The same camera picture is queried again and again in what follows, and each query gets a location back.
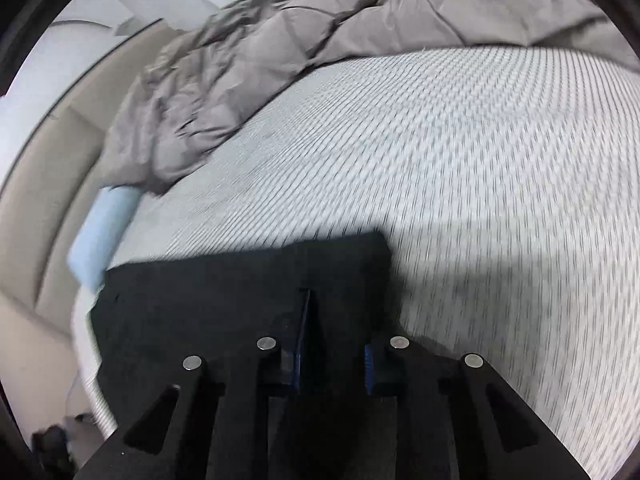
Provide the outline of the white hexagon pattern mattress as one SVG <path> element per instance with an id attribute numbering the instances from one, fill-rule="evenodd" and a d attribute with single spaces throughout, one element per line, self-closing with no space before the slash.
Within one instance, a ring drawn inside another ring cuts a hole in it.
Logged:
<path id="1" fill-rule="evenodd" d="M 390 301 L 477 352 L 593 479 L 639 463 L 639 77 L 569 50 L 319 68 L 165 194 L 108 269 L 380 230 Z"/>

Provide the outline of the light blue bolster pillow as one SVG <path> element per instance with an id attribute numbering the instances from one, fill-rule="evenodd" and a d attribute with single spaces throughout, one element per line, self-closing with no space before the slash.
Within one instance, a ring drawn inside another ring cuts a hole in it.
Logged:
<path id="1" fill-rule="evenodd" d="M 140 188 L 101 188 L 80 227 L 66 262 L 81 287 L 97 292 L 103 284 L 142 197 Z"/>

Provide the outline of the grey quilted comforter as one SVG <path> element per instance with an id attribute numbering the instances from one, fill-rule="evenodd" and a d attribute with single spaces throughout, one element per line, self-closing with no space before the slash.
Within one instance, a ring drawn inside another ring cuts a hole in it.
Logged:
<path id="1" fill-rule="evenodd" d="M 103 182 L 166 192 L 313 68 L 491 44 L 639 66 L 591 0 L 239 0 L 172 40 L 137 76 L 107 131 Z"/>

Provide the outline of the black pants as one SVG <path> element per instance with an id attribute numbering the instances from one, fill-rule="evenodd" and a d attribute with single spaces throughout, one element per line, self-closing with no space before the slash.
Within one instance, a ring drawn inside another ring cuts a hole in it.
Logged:
<path id="1" fill-rule="evenodd" d="M 118 422 L 171 364 L 197 354 L 228 379 L 203 479 L 350 479 L 369 402 L 364 349 L 388 325 L 392 253 L 379 232 L 276 249 L 128 263 L 89 318 L 98 384 Z M 251 341 L 306 312 L 299 386 L 268 396 Z"/>

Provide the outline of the beige upholstered headboard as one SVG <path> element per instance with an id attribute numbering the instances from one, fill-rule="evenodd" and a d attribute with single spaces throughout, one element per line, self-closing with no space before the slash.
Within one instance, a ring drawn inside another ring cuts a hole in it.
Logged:
<path id="1" fill-rule="evenodd" d="M 177 35 L 158 20 L 96 61 L 40 120 L 2 184 L 2 296 L 63 336 L 79 289 L 66 257 L 99 192 L 107 129 L 134 77 Z"/>

